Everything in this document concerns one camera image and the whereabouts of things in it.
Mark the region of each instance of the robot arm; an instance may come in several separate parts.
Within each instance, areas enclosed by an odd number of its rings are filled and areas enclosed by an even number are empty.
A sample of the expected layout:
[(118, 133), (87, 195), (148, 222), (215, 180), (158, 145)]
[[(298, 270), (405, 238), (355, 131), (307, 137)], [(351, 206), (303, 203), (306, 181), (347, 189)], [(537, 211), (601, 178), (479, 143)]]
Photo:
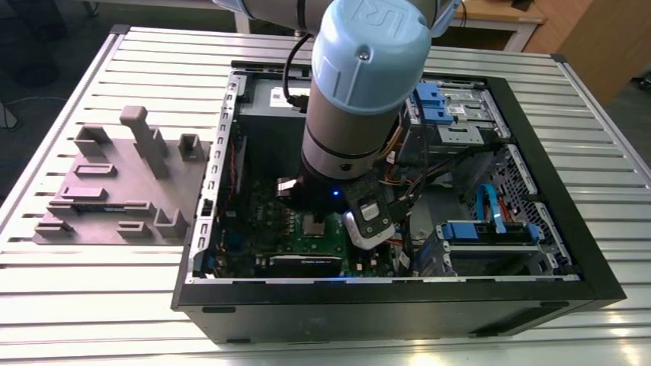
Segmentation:
[[(243, 13), (252, 19), (260, 19), (283, 27), (318, 34), (322, 28), (323, 14), (334, 0), (212, 1), (220, 7)], [(439, 11), (435, 9), (435, 0), (410, 0), (410, 2), (426, 17), (433, 36), (439, 37), (449, 28), (461, 0), (439, 0)]]
[(371, 249), (394, 234), (371, 170), (422, 78), (431, 32), (443, 33), (439, 24), (447, 27), (461, 0), (214, 1), (252, 18), (319, 32), (300, 174), (279, 181), (278, 196), (321, 219), (346, 212), (354, 244)]

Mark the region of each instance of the label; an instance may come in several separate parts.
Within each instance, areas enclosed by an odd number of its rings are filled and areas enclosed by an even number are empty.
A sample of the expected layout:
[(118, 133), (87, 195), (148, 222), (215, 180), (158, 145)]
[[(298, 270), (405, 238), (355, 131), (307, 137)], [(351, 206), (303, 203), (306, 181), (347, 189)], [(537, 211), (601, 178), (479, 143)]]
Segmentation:
[(397, 163), (397, 152), (395, 151), (391, 151), (387, 155), (387, 162), (390, 164), (395, 164)]
[[(290, 95), (307, 95), (310, 96), (310, 88), (290, 88)], [(292, 105), (287, 103), (286, 96), (283, 95), (283, 88), (276, 86), (272, 89), (270, 102), (270, 107), (275, 108), (291, 108)]]
[(466, 114), (466, 109), (463, 107), (447, 107), (450, 113)]
[(401, 252), (401, 255), (398, 256), (398, 260), (401, 261), (401, 263), (406, 268), (410, 267), (410, 262), (411, 262), (410, 257), (406, 255), (405, 252)]

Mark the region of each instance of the slotted aluminum profile table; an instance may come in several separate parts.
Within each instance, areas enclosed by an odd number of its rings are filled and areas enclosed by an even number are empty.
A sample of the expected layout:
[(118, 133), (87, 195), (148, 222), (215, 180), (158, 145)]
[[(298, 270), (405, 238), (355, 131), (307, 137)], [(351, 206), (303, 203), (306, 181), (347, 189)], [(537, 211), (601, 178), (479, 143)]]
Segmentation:
[[(216, 346), (170, 309), (180, 247), (39, 246), (34, 227), (102, 124), (126, 104), (166, 139), (211, 140), (234, 60), (283, 63), (296, 39), (114, 28), (0, 210), (0, 361), (48, 364), (597, 364), (651, 358), (649, 168), (573, 68), (547, 55), (433, 48), (429, 72), (509, 80), (629, 299), (511, 338)], [(309, 63), (311, 44), (296, 55)]]

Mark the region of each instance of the blue tab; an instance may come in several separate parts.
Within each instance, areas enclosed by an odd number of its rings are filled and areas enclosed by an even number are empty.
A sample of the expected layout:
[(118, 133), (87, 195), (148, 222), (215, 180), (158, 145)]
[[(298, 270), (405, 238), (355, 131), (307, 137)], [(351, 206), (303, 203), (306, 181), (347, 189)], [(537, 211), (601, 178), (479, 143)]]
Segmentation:
[(426, 123), (429, 124), (453, 124), (455, 117), (453, 117), (445, 109), (423, 108), (426, 112)]
[(439, 87), (430, 82), (417, 84), (417, 93), (423, 103), (423, 120), (426, 124), (453, 124), (455, 117), (446, 109), (446, 97), (442, 96)]
[(502, 213), (499, 212), (498, 191), (495, 190), (495, 186), (491, 183), (483, 183), (478, 189), (478, 197), (475, 200), (475, 207), (478, 209), (478, 220), (485, 220), (485, 193), (489, 194), (489, 206), (491, 208), (493, 216), (489, 221), (495, 221), (498, 234), (505, 234), (507, 232), (507, 228), (505, 227)]
[(537, 243), (541, 240), (541, 232), (538, 231), (538, 226), (533, 223), (527, 225), (529, 233), (531, 234), (533, 242)]
[(457, 239), (479, 239), (474, 223), (450, 223)]
[(446, 98), (441, 96), (439, 87), (430, 82), (419, 82), (417, 85), (417, 93), (421, 97), (423, 107), (445, 108)]
[(441, 230), (443, 231), (443, 238), (445, 239), (451, 239), (455, 237), (454, 232), (453, 232), (453, 227), (450, 226), (450, 224), (445, 223), (441, 226)]

